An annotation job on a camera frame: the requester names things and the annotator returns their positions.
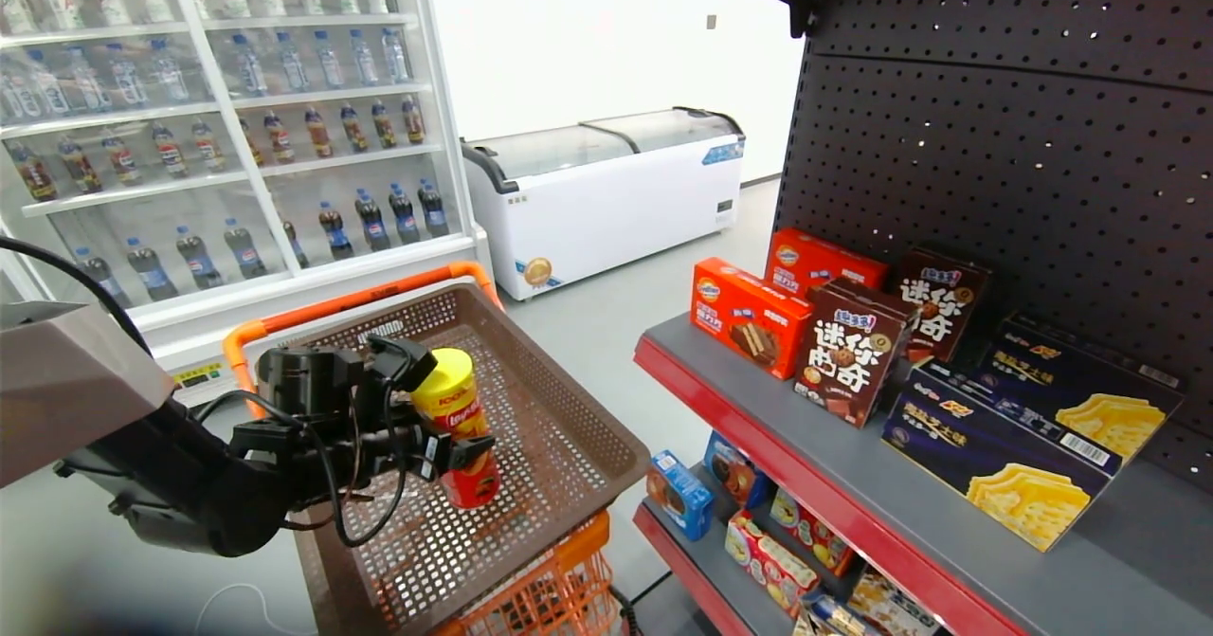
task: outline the white wall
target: white wall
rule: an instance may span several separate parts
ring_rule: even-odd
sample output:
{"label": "white wall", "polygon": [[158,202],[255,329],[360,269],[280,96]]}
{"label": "white wall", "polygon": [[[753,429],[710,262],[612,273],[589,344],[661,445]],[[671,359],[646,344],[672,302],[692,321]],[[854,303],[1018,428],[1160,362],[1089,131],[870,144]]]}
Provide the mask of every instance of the white wall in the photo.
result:
{"label": "white wall", "polygon": [[[434,0],[467,140],[696,106],[731,114],[742,178],[784,166],[801,40],[775,0]],[[717,16],[707,30],[707,15]]]}

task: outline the brown plastic basket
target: brown plastic basket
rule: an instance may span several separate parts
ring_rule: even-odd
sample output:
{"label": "brown plastic basket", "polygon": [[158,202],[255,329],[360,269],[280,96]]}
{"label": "brown plastic basket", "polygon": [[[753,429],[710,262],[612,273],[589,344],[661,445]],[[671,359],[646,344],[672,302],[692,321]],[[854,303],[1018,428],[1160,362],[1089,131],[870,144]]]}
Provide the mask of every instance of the brown plastic basket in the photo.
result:
{"label": "brown plastic basket", "polygon": [[[501,489],[488,505],[465,511],[451,506],[438,484],[409,478],[397,513],[368,545],[347,549],[332,526],[295,533],[321,634],[427,634],[643,476],[644,444],[471,283],[451,283],[290,345],[364,353],[369,334],[472,356],[497,437]],[[346,506],[352,536],[385,512],[395,478],[377,477],[363,492],[375,495],[372,502]],[[329,504],[321,504],[295,518],[311,523],[329,515]]]}

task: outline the gray floor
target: gray floor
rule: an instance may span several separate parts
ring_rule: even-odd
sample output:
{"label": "gray floor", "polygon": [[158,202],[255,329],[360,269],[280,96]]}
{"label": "gray floor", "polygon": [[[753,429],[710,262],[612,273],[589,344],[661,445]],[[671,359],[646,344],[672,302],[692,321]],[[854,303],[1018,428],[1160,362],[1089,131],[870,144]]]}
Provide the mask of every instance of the gray floor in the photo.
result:
{"label": "gray floor", "polygon": [[[672,449],[695,461],[710,430],[632,363],[632,351],[644,329],[688,310],[695,262],[714,255],[762,269],[776,195],[776,183],[750,188],[742,193],[735,228],[512,305],[511,316],[651,450]],[[597,316],[583,316],[591,310]],[[239,420],[243,410],[228,410],[215,416],[213,428],[226,435]],[[631,522],[642,496],[637,485],[611,507],[606,555],[616,584],[628,596],[666,570]],[[81,617],[98,615],[155,624],[143,634],[189,634],[207,598],[234,583],[260,587],[279,626],[301,632],[315,628],[289,535],[243,558],[182,553],[139,543],[124,522],[104,512],[108,501],[101,489],[82,481],[61,482],[47,471],[0,490],[0,634],[66,634]],[[700,634],[691,630],[702,618],[694,615],[689,597],[660,597],[676,587],[664,583],[661,594],[642,601],[644,612],[664,604],[685,608],[659,611],[671,630],[655,628],[650,634]],[[267,632],[261,602],[250,590],[217,598],[200,631]]]}

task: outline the barcode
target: barcode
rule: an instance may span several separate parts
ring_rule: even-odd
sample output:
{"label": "barcode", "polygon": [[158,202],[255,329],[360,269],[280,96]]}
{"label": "barcode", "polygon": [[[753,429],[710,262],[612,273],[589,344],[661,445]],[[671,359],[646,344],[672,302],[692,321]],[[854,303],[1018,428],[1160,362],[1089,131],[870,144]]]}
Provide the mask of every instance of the barcode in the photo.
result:
{"label": "barcode", "polygon": [[1095,465],[1101,466],[1107,462],[1107,452],[1100,449],[1100,447],[1097,447],[1076,435],[1066,435],[1065,437],[1063,437],[1061,445],[1065,447],[1066,449],[1070,449],[1071,452],[1075,452],[1080,456],[1087,458],[1087,460],[1092,461]]}
{"label": "barcode", "polygon": [[1172,390],[1179,387],[1178,377],[1167,375],[1156,368],[1150,368],[1145,364],[1141,364],[1141,368],[1138,369],[1138,373],[1149,377],[1150,380],[1157,380],[1158,382],[1166,385],[1167,387],[1171,387]]}

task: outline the orange snack box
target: orange snack box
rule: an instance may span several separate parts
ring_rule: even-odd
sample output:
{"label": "orange snack box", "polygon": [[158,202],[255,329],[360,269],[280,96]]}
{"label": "orange snack box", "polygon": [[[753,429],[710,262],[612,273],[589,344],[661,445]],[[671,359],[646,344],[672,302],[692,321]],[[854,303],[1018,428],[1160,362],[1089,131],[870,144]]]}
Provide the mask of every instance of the orange snack box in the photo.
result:
{"label": "orange snack box", "polygon": [[885,263],[795,228],[775,231],[767,252],[767,283],[802,300],[809,299],[810,289],[838,277],[881,290],[888,269]]}
{"label": "orange snack box", "polygon": [[724,260],[711,257],[695,265],[691,322],[780,380],[796,373],[811,313],[808,302]]}

